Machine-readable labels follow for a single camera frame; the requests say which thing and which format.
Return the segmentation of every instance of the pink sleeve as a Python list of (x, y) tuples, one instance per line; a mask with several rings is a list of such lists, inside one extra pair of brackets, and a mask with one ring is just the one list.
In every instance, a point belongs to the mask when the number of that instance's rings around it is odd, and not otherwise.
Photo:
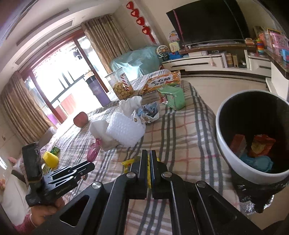
[(17, 226), (14, 226), (14, 228), (19, 232), (21, 235), (29, 235), (33, 229), (35, 229), (35, 226), (32, 224), (30, 220), (30, 215), (26, 215), (23, 223), (19, 224)]

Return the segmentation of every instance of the tile floor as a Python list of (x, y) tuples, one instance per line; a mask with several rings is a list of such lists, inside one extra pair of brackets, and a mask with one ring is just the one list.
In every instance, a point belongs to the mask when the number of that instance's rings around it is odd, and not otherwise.
[[(266, 84), (259, 82), (261, 80), (252, 79), (241, 80), (235, 78), (224, 78), (229, 76), (212, 76), (211, 75), (194, 75), (193, 77), (182, 77), (182, 79), (190, 82), (198, 91), (206, 104), (217, 113), (220, 104), (224, 99), (232, 94), (243, 90), (266, 90)], [(275, 195), (273, 203), (264, 210), (262, 214), (253, 214), (250, 219), (261, 229), (266, 228), (270, 224), (284, 220), (289, 213), (289, 186)]]

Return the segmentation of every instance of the plaid tablecloth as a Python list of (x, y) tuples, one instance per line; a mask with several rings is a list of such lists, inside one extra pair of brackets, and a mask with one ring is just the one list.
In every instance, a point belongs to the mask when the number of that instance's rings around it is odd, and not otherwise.
[[(132, 82), (140, 90), (149, 77), (165, 71), (145, 75)], [(142, 149), (154, 149), (169, 171), (186, 181), (204, 180), (236, 208), (239, 200), (231, 183), (229, 167), (220, 154), (215, 136), (215, 115), (204, 103), (194, 87), (184, 81), (186, 107), (175, 111), (161, 104), (160, 118), (147, 125), (145, 135), (132, 148), (117, 146), (101, 150), (94, 161), (95, 169), (86, 181), (79, 181), (74, 190), (64, 196), (66, 201), (84, 190), (94, 181), (103, 183), (115, 180), (124, 172), (121, 162), (141, 154)], [(105, 119), (117, 109), (118, 101), (88, 114), (90, 121)], [(61, 148), (59, 167), (75, 165), (86, 159), (88, 148), (94, 141), (89, 124), (78, 128), (72, 122), (64, 123), (53, 136), (50, 145)], [(148, 190), (146, 200), (130, 200), (125, 234), (172, 234), (167, 200), (154, 200)]]

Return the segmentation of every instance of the beige curtain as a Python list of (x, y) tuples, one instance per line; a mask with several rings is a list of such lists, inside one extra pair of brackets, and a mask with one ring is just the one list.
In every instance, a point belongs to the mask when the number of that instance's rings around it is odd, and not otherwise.
[(131, 48), (111, 15), (93, 18), (81, 23), (81, 27), (96, 51), (107, 73), (110, 62), (131, 51)]
[(2, 110), (24, 143), (38, 141), (52, 122), (29, 94), (20, 73), (15, 72), (0, 95)]

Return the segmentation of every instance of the human hand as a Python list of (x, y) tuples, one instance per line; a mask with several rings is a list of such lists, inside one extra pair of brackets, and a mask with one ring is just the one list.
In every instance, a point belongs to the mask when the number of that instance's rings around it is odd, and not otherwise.
[(35, 226), (41, 225), (47, 216), (54, 215), (58, 210), (65, 205), (62, 197), (58, 198), (54, 206), (33, 206), (31, 207), (31, 221)]

